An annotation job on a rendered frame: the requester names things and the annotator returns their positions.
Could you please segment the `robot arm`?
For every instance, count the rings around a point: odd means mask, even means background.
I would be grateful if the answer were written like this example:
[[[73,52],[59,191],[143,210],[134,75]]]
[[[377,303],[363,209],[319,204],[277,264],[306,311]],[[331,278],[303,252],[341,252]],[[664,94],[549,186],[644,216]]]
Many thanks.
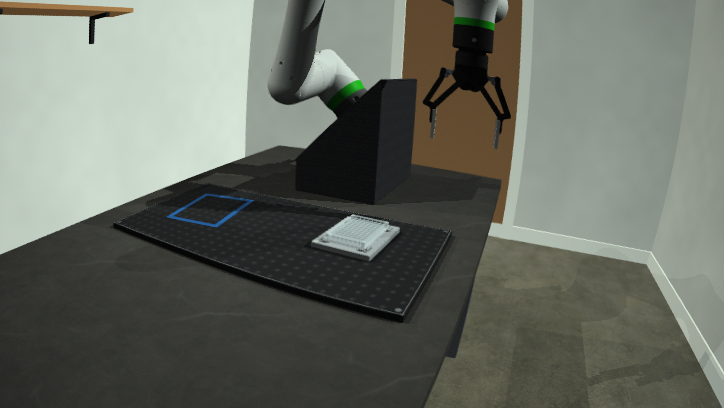
[[[454,6],[452,46],[460,51],[493,53],[494,24],[506,16],[508,1],[442,1]],[[285,105],[318,96],[339,118],[367,90],[334,51],[315,53],[324,3],[288,0],[268,91],[275,101]]]

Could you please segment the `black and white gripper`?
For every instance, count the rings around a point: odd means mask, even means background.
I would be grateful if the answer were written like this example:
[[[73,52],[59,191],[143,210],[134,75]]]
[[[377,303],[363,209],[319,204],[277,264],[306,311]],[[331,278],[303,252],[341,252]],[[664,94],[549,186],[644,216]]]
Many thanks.
[[[474,68],[474,69],[473,69]],[[495,134],[494,134],[494,142],[493,147],[494,149],[498,148],[498,140],[499,140],[499,134],[501,134],[502,131],[502,123],[505,119],[510,119],[511,115],[505,100],[505,97],[503,95],[502,89],[501,89],[501,80],[499,77],[489,77],[487,74],[488,70],[488,55],[474,53],[474,52],[468,52],[468,51],[456,51],[455,56],[455,68],[454,70],[449,70],[446,68],[441,68],[440,75],[436,82],[434,83],[433,87],[423,100],[423,104],[430,107],[430,118],[429,121],[431,122],[431,133],[430,138],[434,138],[434,131],[435,131],[435,119],[436,119],[436,110],[437,106],[441,104],[449,95],[451,95],[457,88],[461,88],[462,90],[470,90],[473,92],[481,91],[489,105],[491,106],[492,110],[497,116],[496,119],[496,125],[495,125]],[[431,102],[431,98],[437,91],[438,87],[444,80],[444,77],[447,78],[450,74],[455,79],[455,83],[447,89],[441,96],[439,96],[434,102]],[[500,99],[500,103],[503,109],[503,114],[500,113],[499,109],[493,102],[492,98],[484,88],[486,83],[490,81],[493,86],[495,86],[496,92],[498,94],[498,98]]]

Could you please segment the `blue tape outline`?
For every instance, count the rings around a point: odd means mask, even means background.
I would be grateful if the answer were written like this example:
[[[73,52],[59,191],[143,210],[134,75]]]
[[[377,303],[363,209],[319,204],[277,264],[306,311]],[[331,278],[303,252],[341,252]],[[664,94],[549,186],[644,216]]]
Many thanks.
[[[232,213],[230,213],[228,216],[226,216],[225,218],[223,218],[221,221],[219,221],[219,222],[216,223],[216,224],[209,224],[209,223],[204,223],[204,222],[199,222],[199,221],[194,221],[194,220],[189,220],[189,219],[174,217],[174,215],[176,215],[177,213],[179,213],[179,212],[181,212],[182,210],[186,209],[187,207],[191,206],[192,204],[196,203],[197,201],[201,200],[202,198],[206,197],[207,195],[209,195],[209,196],[215,196],[215,197],[235,199],[235,200],[248,201],[248,202],[246,202],[245,204],[243,204],[242,206],[240,206],[238,209],[236,209],[235,211],[233,211]],[[192,201],[191,203],[189,203],[189,204],[187,204],[186,206],[180,208],[179,210],[175,211],[174,213],[170,214],[170,215],[167,216],[167,217],[168,217],[168,218],[172,218],[172,219],[177,219],[177,220],[182,220],[182,221],[187,221],[187,222],[192,222],[192,223],[197,223],[197,224],[202,224],[202,225],[206,225],[206,226],[211,226],[211,227],[216,227],[216,228],[217,228],[219,225],[221,225],[222,223],[224,223],[226,220],[228,220],[229,218],[231,218],[233,215],[235,215],[237,212],[239,212],[240,210],[242,210],[244,207],[246,207],[247,205],[249,205],[249,204],[252,203],[253,201],[254,201],[254,200],[234,198],[234,197],[228,197],[228,196],[221,196],[221,195],[214,195],[214,194],[207,194],[207,193],[206,193],[206,194],[204,194],[203,196],[201,196],[201,197],[199,197],[198,199]]]

